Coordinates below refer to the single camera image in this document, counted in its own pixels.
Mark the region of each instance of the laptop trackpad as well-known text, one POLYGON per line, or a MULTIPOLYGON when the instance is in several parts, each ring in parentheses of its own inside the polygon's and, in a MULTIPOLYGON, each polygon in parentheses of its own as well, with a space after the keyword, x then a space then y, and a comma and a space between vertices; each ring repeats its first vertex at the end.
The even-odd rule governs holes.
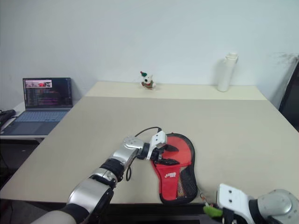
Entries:
POLYGON ((31 135, 36 132, 36 130, 42 126, 42 122, 26 122, 20 123, 11 134, 19 134, 19 135, 31 135))

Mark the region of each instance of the black device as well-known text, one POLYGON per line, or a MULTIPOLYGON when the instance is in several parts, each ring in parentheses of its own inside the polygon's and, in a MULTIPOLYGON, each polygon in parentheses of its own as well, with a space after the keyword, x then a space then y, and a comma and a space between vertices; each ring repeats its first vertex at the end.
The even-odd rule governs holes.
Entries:
POLYGON ((15 115, 15 110, 2 111, 0 113, 0 127, 2 127, 5 124, 5 122, 11 119, 11 117, 14 115, 15 115))
POLYGON ((71 78, 24 78, 25 111, 1 135, 48 135, 72 108, 71 78))
POLYGON ((299 63, 297 63, 285 90, 279 111, 297 130, 299 130, 299 63))

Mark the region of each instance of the laptop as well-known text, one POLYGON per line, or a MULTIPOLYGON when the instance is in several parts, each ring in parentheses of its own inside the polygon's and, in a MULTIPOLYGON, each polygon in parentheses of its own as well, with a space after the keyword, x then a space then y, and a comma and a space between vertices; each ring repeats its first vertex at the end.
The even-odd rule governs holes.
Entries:
POLYGON ((48 135, 73 107, 71 78, 24 78, 25 111, 1 135, 48 135))

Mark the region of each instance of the laptop screen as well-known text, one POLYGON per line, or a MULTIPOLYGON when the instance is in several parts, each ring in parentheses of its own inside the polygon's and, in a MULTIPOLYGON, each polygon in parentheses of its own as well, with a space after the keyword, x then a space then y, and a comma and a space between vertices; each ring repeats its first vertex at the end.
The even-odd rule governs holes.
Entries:
POLYGON ((24 78, 25 107, 71 108, 71 78, 24 78))

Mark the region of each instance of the white wall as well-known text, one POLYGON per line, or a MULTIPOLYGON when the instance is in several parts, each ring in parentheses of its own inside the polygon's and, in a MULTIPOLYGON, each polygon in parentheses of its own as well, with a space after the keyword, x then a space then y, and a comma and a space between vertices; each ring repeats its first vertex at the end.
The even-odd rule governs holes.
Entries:
POLYGON ((22 101, 23 77, 71 77, 80 98, 97 80, 232 84, 276 90, 299 54, 299 0, 0 0, 0 107, 22 101))

